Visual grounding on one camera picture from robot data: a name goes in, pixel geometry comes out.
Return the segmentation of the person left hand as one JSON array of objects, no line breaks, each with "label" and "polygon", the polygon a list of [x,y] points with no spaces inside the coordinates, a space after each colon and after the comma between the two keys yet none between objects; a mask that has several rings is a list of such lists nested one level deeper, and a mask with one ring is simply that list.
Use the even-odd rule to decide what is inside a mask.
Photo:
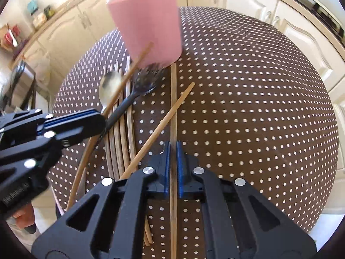
[{"label": "person left hand", "polygon": [[34,208],[31,203],[23,206],[13,214],[16,225],[20,229],[27,228],[35,223]]}]

